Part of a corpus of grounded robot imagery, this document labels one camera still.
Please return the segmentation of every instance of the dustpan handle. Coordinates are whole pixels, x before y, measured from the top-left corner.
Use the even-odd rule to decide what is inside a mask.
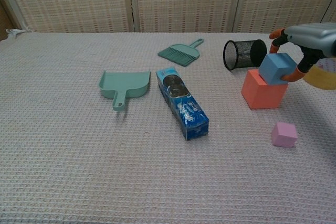
[[[204,42],[204,39],[198,39],[190,44],[191,47],[197,47]]]
[[[122,111],[125,107],[126,91],[115,91],[113,98],[113,110]]]

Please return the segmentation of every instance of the yellow object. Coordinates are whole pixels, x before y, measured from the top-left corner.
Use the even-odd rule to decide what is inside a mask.
[[[319,89],[336,89],[336,59],[324,58],[319,60],[303,79]]]

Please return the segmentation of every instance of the foam block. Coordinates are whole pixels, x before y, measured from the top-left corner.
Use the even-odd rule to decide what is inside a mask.
[[[251,109],[272,109],[280,106],[288,84],[267,85],[258,69],[247,71],[242,95]]]
[[[272,144],[291,148],[295,146],[298,134],[294,124],[278,122],[272,130]]]
[[[292,73],[296,65],[288,54],[266,54],[259,67],[259,74],[268,85],[286,84],[287,81],[282,81],[281,77]]]

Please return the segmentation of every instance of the green dustpan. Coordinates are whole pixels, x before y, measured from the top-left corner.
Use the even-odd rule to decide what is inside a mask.
[[[125,107],[126,98],[137,98],[147,91],[150,72],[135,73],[107,73],[104,71],[100,82],[101,94],[113,99],[113,109],[122,111]]]

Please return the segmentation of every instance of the broom handle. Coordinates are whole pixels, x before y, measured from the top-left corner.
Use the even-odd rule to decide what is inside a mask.
[[[199,46],[200,44],[202,44],[203,41],[204,41],[203,39],[198,39],[197,41],[192,42],[192,43],[190,44],[190,46],[191,46],[191,47],[197,47],[197,46]]]

